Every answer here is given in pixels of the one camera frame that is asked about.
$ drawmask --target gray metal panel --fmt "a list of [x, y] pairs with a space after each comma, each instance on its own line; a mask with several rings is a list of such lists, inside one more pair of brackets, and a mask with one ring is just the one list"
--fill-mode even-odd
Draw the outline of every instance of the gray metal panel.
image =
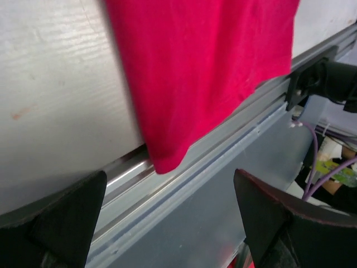
[[[122, 244], [108, 241], [112, 243], [111, 253], [104, 260], [92, 260], [93, 265], [90, 262], [88, 267], [226, 267], [245, 237], [233, 187], [234, 170], [246, 169], [286, 189], [311, 142], [306, 129], [289, 128], [291, 114], [281, 117], [283, 111], [284, 107], [259, 125], [260, 134], [252, 131], [237, 141], [137, 223], [129, 239], [136, 240], [142, 228], [157, 221], [127, 251], [120, 255]], [[254, 142], [245, 147], [249, 140]]]
[[142, 143], [100, 3], [1, 2], [0, 214]]

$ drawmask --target metal extrusion profile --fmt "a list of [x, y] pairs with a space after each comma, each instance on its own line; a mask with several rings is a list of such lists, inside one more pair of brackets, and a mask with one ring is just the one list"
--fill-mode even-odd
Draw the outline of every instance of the metal extrusion profile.
[[[332, 45], [339, 46], [336, 58], [342, 57], [352, 48], [356, 36], [357, 26], [350, 26], [296, 57], [292, 69]], [[262, 84], [224, 123], [196, 142], [176, 170], [157, 175], [142, 153], [135, 156], [138, 162], [132, 160], [115, 178], [109, 178], [86, 266], [110, 265], [205, 183], [207, 174], [200, 180], [196, 178], [208, 166], [217, 165], [222, 158], [234, 157], [281, 118], [285, 114], [288, 82], [287, 77], [279, 77]], [[188, 185], [190, 190], [177, 194]]]

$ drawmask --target red cloth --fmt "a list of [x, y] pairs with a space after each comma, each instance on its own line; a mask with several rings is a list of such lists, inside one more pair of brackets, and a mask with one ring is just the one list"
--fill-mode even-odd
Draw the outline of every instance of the red cloth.
[[158, 173], [262, 80], [288, 74], [298, 0], [105, 0]]

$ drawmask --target purple wire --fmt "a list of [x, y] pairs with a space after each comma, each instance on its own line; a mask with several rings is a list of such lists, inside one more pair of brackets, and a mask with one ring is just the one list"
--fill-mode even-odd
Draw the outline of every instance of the purple wire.
[[308, 194], [308, 191], [310, 189], [311, 183], [312, 183], [312, 178], [315, 176], [316, 173], [316, 161], [317, 161], [317, 152], [319, 151], [319, 143], [317, 142], [317, 136], [315, 133], [315, 129], [310, 126], [308, 123], [300, 122], [300, 121], [294, 121], [295, 124], [303, 124], [312, 134], [313, 138], [313, 162], [312, 162], [312, 169], [310, 172], [310, 175], [308, 176], [307, 184], [305, 186], [305, 191], [303, 193], [302, 199], [304, 200], [304, 197]]
[[305, 197], [303, 197], [302, 200], [306, 201], [308, 200], [313, 194], [314, 192], [316, 192], [316, 190], [325, 182], [327, 182], [332, 176], [336, 175], [338, 172], [340, 172], [342, 169], [348, 167], [349, 165], [352, 165], [354, 163], [357, 162], [357, 156], [347, 160], [345, 162], [343, 162], [341, 165], [339, 165], [338, 167], [336, 167], [335, 169], [333, 169], [331, 172], [327, 173], [325, 176], [321, 177], [317, 183], [315, 183], [315, 185], [311, 188], [311, 190], [306, 194]]

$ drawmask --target purple cable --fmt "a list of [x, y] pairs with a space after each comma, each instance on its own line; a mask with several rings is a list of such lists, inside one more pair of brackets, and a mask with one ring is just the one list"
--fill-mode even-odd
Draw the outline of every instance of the purple cable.
[[316, 192], [316, 190], [325, 182], [327, 182], [332, 176], [336, 175], [338, 172], [340, 172], [342, 169], [348, 167], [349, 165], [352, 165], [354, 163], [357, 162], [357, 156], [347, 160], [345, 162], [343, 162], [341, 165], [339, 165], [338, 167], [336, 167], [335, 169], [333, 169], [331, 172], [327, 173], [325, 176], [321, 177], [317, 183], [311, 188], [311, 190], [307, 193], [307, 195], [305, 196], [305, 198], [303, 198], [304, 201], [308, 200], [313, 194], [314, 192]]
[[310, 126], [308, 123], [300, 122], [300, 121], [294, 121], [295, 124], [303, 124], [312, 134], [313, 138], [313, 162], [312, 162], [312, 169], [310, 172], [310, 175], [308, 176], [308, 181], [305, 187], [305, 191], [303, 193], [302, 199], [304, 200], [305, 196], [308, 194], [308, 191], [310, 189], [311, 183], [312, 183], [312, 178], [315, 176], [316, 173], [316, 161], [317, 161], [317, 152], [319, 151], [319, 143], [317, 142], [317, 136], [315, 133], [315, 129]]

